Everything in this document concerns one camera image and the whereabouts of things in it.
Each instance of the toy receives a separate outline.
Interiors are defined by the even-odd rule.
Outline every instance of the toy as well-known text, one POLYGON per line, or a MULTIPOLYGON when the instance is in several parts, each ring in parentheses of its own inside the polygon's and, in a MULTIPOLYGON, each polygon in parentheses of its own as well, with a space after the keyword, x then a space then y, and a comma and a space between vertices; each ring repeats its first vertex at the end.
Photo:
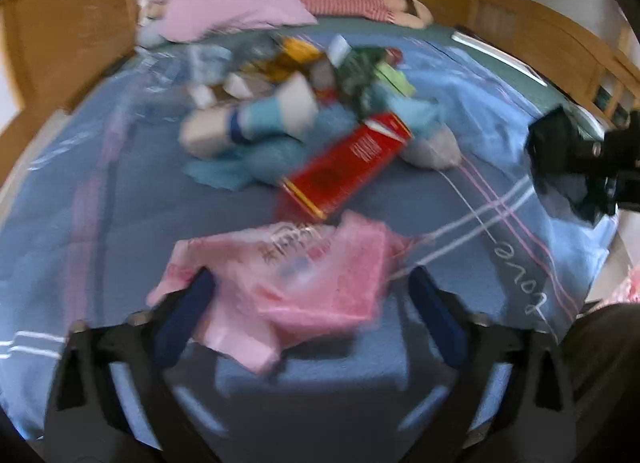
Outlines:
POLYGON ((420 30, 433 24, 430 10, 418 0, 384 0, 394 15, 393 23, 420 30))
POLYGON ((363 17, 420 30, 433 23, 429 9, 417 0, 301 0, 315 16, 363 17))
POLYGON ((193 156, 211 158, 270 136, 301 140, 317 112, 311 86, 296 72, 271 97, 194 111, 180 127, 180 144, 193 156))

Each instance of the pillowcase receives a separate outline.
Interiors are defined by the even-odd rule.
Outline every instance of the pillowcase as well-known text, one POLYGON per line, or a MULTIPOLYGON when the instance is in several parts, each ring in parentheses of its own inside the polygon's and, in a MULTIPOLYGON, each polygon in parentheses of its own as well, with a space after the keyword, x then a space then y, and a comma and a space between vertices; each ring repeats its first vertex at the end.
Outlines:
POLYGON ((372 21, 392 23, 393 13, 385 0, 302 0, 315 16, 362 17, 372 21))
POLYGON ((161 29, 173 42, 191 42, 207 32, 318 24, 301 0, 169 0, 161 29))

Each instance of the pink fabric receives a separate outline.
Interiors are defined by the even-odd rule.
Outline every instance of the pink fabric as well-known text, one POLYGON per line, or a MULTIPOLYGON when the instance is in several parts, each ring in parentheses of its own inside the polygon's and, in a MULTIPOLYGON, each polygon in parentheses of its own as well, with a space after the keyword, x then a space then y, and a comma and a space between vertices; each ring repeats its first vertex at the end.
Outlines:
POLYGON ((210 31, 317 23, 300 0, 169 0, 161 35, 190 42, 210 31))
POLYGON ((218 294, 195 340, 263 371, 284 348, 375 319, 389 270, 411 244, 350 212, 338 228, 279 223, 179 241, 147 303, 188 286, 207 266, 218 294))
POLYGON ((604 299, 591 312, 620 302, 640 303, 640 266, 629 270, 628 277, 615 289, 609 299, 604 299))

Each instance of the pink pillow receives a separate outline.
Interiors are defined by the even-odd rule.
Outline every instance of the pink pillow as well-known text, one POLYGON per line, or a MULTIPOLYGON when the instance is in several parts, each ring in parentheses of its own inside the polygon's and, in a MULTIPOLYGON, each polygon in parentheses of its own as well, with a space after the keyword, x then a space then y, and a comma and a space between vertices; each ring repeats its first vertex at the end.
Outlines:
POLYGON ((301 0, 169 0, 161 35, 173 42, 207 32, 318 24, 301 0))

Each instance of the pink plastic bag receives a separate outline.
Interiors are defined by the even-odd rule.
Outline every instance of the pink plastic bag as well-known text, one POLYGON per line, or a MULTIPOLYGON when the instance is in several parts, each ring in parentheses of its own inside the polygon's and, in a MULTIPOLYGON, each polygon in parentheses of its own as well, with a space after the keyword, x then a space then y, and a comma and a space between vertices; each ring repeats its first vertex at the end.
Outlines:
POLYGON ((217 296, 195 340, 263 371, 284 348, 375 319, 390 270, 411 244, 352 212, 338 228, 279 223, 179 241, 147 303, 187 287, 207 266, 217 296))
POLYGON ((597 309, 620 302, 640 303, 640 265, 629 270, 629 275, 622 281, 619 287, 608 299, 604 299, 595 306, 591 313, 597 309))

